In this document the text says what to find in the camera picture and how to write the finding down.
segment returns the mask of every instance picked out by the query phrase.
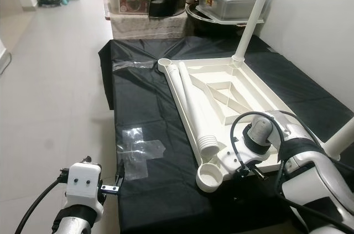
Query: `black tablecloth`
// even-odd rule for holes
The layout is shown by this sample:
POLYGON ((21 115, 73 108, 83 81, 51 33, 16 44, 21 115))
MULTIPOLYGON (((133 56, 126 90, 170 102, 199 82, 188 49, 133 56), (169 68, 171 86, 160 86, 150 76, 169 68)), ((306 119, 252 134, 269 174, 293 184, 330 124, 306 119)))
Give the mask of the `black tablecloth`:
MULTIPOLYGON (((141 128, 145 141, 160 141, 165 147, 162 158, 147 160, 148 177, 124 182, 118 198, 122 233, 231 233, 288 216, 274 197, 273 177, 227 181, 213 194, 198 189, 193 152, 165 76, 157 69, 160 58, 230 57, 237 44, 235 38, 111 40, 100 51, 116 144, 124 143, 124 130, 141 128)), ((250 42, 246 63, 323 141, 353 116, 257 37, 250 42)), ((350 163, 351 156, 342 158, 350 163)))

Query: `white plastic tray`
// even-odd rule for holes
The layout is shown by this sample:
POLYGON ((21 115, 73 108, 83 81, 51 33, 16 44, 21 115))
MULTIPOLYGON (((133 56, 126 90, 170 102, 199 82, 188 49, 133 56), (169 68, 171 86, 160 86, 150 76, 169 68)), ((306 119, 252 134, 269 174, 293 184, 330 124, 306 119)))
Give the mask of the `white plastic tray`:
MULTIPOLYGON (((236 156, 230 141, 231 124, 239 115, 248 111, 283 110, 292 112, 245 63, 240 68, 236 68, 232 58, 183 61, 160 59, 158 68, 166 76, 198 165, 201 167, 206 163, 215 164, 222 174, 222 180, 230 179, 230 168, 239 168, 238 162, 233 164, 236 156), (180 62, 185 64, 191 79, 193 99, 197 100, 210 130, 217 139, 220 151, 213 157, 206 158, 200 154, 193 121, 191 121, 185 101, 185 93, 182 93, 183 86, 181 87, 181 83, 176 81, 176 74, 171 72, 171 68, 178 67, 180 62), (223 167, 220 164, 220 159, 223 159, 223 162, 228 162, 230 166, 223 167)), ((236 126, 236 137, 241 137, 243 129, 251 122, 251 119, 252 116, 247 116, 236 126)), ((270 156, 258 167, 264 172, 278 169, 275 148, 270 149, 270 156)))

